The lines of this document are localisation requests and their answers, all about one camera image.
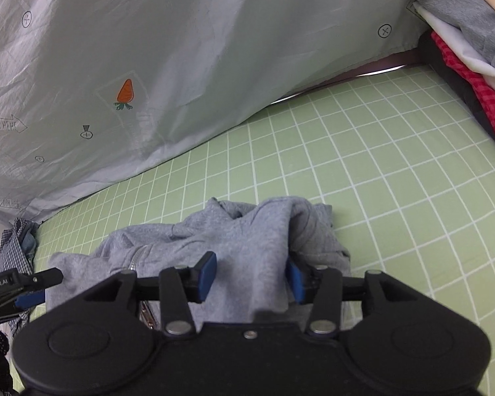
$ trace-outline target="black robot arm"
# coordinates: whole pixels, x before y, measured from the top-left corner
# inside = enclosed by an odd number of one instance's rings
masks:
[[[379,271],[346,278],[290,254],[297,302],[313,303],[304,332],[294,323],[205,323],[188,302],[205,300],[214,253],[194,268],[138,279],[110,277],[23,328],[13,345],[24,396],[87,395],[477,395],[490,360],[475,324]],[[137,316],[160,300],[161,330]],[[341,330],[344,301],[364,319]]]
[[[9,321],[45,300],[44,290],[62,282],[56,268],[20,274],[16,268],[0,272],[0,323]]]

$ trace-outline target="green bedsheet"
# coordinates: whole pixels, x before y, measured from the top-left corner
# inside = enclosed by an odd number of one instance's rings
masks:
[[[273,105],[70,206],[41,226],[35,267],[117,228],[179,222],[212,196],[281,195],[333,206],[355,275],[384,269],[481,325],[493,346],[481,389],[495,396],[495,144],[428,67]]]

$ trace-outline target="metal screw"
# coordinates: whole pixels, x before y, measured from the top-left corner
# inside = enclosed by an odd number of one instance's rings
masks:
[[[310,323],[312,332],[319,335],[331,334],[337,329],[336,324],[330,320],[316,320]]]
[[[244,332],[244,338],[247,340],[254,340],[259,334],[256,332],[256,330],[246,330]]]
[[[165,326],[165,330],[171,335],[185,335],[189,333],[193,327],[190,323],[187,323],[183,320],[175,320],[171,321],[167,326]]]

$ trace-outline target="orange carrot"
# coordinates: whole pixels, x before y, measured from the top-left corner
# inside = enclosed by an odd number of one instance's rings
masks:
[[[117,110],[122,110],[123,107],[131,109],[132,106],[128,103],[134,99],[134,89],[132,87],[132,80],[126,79],[123,83],[123,87],[117,94],[117,102],[114,103]]]

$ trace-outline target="gray cloth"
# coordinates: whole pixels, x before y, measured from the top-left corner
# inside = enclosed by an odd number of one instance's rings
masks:
[[[49,266],[59,268],[64,280],[46,291],[46,307],[54,308],[127,269],[133,258],[138,276],[152,277],[176,264],[194,266],[211,250],[218,258],[215,281],[203,304],[190,304],[198,328],[204,321],[303,324],[309,308],[293,304],[284,277],[286,259],[294,251],[312,265],[325,264],[349,276],[349,254],[331,226],[331,206],[312,205],[303,198],[272,198],[258,206],[211,198],[181,223],[115,231],[89,256],[54,254]],[[159,305],[151,304],[159,322]]]
[[[437,18],[459,28],[495,67],[495,10],[484,0],[417,0]]]

